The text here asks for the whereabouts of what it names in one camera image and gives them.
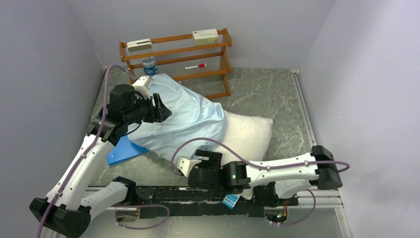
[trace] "black cable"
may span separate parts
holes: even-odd
[[[130,131],[130,132],[127,132],[127,133],[125,133],[125,135],[124,136],[126,136],[126,135],[129,135],[129,134],[131,134],[131,133],[133,133],[133,132],[135,132],[139,127],[140,127],[140,125],[141,125],[141,123],[139,123],[139,125],[134,129],[134,130],[132,130],[132,131]]]

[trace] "wooden shelf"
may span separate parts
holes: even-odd
[[[157,59],[157,65],[159,65],[157,69],[158,73],[166,73],[176,81],[219,74],[226,91],[220,94],[207,95],[207,97],[215,98],[229,96],[230,90],[227,85],[225,74],[230,73],[231,68],[226,54],[226,46],[232,46],[232,39],[230,38],[229,32],[226,28],[218,30],[217,32],[219,34],[217,43],[198,46],[194,45],[192,34],[151,39],[153,47],[151,49],[138,51],[140,54],[136,55],[128,55],[126,51],[127,43],[120,42],[120,58],[122,62],[127,63],[129,71],[134,74],[134,69],[142,68],[143,66],[141,64],[132,64],[131,60],[138,60],[144,57],[161,57],[182,52],[220,47],[220,52],[165,60]],[[206,67],[184,70],[184,67],[198,65],[201,63],[206,63]]]

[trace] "gray wall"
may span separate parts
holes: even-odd
[[[118,42],[226,27],[233,67],[298,68],[335,0],[70,0],[104,64]]]
[[[337,0],[299,80],[319,144],[351,164],[354,237],[419,237],[420,2]]]
[[[29,211],[80,146],[103,67],[66,0],[0,3],[2,238],[34,237]]]

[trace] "floor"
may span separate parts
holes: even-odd
[[[126,74],[117,68],[110,75],[109,91],[117,84],[128,83]],[[232,68],[227,80],[231,96],[213,99],[214,102],[221,103],[228,112],[272,118],[274,121],[265,160],[284,159],[310,151],[307,128],[289,70]],[[186,80],[182,81],[182,85],[202,95],[224,91],[218,76]],[[93,116],[101,109],[103,96],[102,86]],[[104,159],[90,186],[106,186],[118,176],[131,179],[137,185],[187,185],[185,177],[171,172],[169,161],[149,152],[113,167],[108,166]]]

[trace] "white box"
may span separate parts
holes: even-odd
[[[193,31],[194,45],[217,43],[218,38],[216,29]]]

